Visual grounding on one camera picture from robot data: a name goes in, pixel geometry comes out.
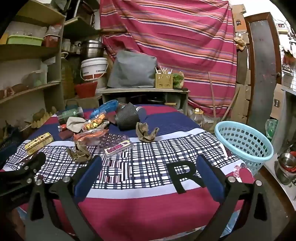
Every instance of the floor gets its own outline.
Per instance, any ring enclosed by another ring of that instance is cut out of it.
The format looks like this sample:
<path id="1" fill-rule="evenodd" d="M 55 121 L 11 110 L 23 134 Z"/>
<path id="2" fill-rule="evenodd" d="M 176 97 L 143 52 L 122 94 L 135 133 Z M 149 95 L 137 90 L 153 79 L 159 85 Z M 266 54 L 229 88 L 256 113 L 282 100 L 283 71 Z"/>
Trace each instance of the floor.
<path id="1" fill-rule="evenodd" d="M 289 219 L 294 214 L 294 209 L 278 182 L 265 167 L 260 169 L 259 173 L 255 175 L 255 178 L 263 182 L 266 190 L 271 213 L 271 236 L 272 240 L 274 240 L 289 222 Z M 185 237 L 171 241 L 194 241 L 199 233 L 200 231 L 196 231 Z"/>

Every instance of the bed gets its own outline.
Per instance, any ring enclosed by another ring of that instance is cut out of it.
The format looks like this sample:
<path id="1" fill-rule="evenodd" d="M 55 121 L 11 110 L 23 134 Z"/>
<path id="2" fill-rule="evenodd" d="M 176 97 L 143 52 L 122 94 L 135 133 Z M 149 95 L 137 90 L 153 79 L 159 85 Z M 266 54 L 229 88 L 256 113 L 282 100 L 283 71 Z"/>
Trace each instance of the bed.
<path id="1" fill-rule="evenodd" d="M 134 143 L 133 148 L 107 159 L 96 147 L 88 147 L 92 155 L 102 156 L 103 167 L 79 207 L 104 241 L 164 240 L 164 237 L 196 230 L 209 222 L 219 203 L 213 201 L 206 188 L 190 179 L 181 180 L 186 192 L 178 194 L 168 174 L 167 163 L 195 162 L 197 155 L 204 154 L 224 174 L 234 175 L 245 183 L 254 181 L 243 161 L 227 154 L 212 134 L 175 108 L 150 105 L 143 108 L 149 130 L 160 129 L 154 142 L 140 142 L 135 130 L 120 131 L 110 125 L 109 132 L 128 135 Z M 87 118 L 91 110 L 84 113 Z M 46 164 L 36 176 L 43 175 L 43 180 L 48 183 L 56 182 L 84 166 L 72 162 L 66 148 L 74 148 L 74 143 L 62 141 L 57 126 L 57 117 L 51 117 L 19 146 L 4 170 L 19 169 L 23 165 L 20 160 L 27 156 L 25 143 L 45 132 L 53 135 L 54 142 L 40 150 L 46 155 Z M 188 166 L 179 166 L 176 172 L 183 173 L 188 169 Z M 71 232 L 59 201 L 55 201 L 55 205 L 64 229 Z"/>

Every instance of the red bucket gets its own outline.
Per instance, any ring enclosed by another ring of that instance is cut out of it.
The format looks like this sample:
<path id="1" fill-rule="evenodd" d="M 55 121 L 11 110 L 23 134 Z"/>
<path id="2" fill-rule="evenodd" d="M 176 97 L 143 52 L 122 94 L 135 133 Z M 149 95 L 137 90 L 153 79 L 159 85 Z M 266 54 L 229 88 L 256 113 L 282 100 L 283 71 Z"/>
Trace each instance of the red bucket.
<path id="1" fill-rule="evenodd" d="M 89 82 L 75 86 L 75 90 L 80 99 L 93 97 L 96 94 L 96 86 L 98 82 Z"/>

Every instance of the beige cloth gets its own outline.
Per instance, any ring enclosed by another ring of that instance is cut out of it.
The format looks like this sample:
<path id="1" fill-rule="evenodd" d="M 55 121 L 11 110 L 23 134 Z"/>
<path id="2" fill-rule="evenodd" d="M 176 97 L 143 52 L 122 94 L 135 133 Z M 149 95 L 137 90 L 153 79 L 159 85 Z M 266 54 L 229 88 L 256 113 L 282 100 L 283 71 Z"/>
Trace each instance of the beige cloth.
<path id="1" fill-rule="evenodd" d="M 91 159 L 91 154 L 86 148 L 86 145 L 80 144 L 75 141 L 75 151 L 67 148 L 67 153 L 71 156 L 72 160 L 76 163 L 83 163 Z"/>
<path id="2" fill-rule="evenodd" d="M 66 124 L 67 129 L 72 132 L 79 133 L 85 122 L 86 120 L 81 117 L 69 117 Z"/>
<path id="3" fill-rule="evenodd" d="M 138 136 L 138 138 L 140 139 L 140 141 L 144 141 L 144 142 L 152 142 L 154 141 L 157 132 L 159 131 L 159 128 L 156 127 L 151 134 L 148 134 L 148 124 L 147 123 L 141 123 L 141 122 L 137 122 L 136 125 L 136 134 Z"/>

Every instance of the red plastic container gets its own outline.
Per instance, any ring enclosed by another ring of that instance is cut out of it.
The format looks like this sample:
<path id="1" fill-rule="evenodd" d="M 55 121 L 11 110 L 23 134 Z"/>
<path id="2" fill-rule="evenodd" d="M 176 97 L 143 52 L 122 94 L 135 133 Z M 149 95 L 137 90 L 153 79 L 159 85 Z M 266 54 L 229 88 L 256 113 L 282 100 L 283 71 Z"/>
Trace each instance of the red plastic container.
<path id="1" fill-rule="evenodd" d="M 43 38 L 42 46 L 56 48 L 59 43 L 59 38 L 60 37 L 58 35 L 53 35 L 53 34 L 45 35 Z"/>
<path id="2" fill-rule="evenodd" d="M 96 86 L 98 82 L 89 82 L 75 86 L 75 90 L 80 99 L 93 97 L 96 94 Z"/>

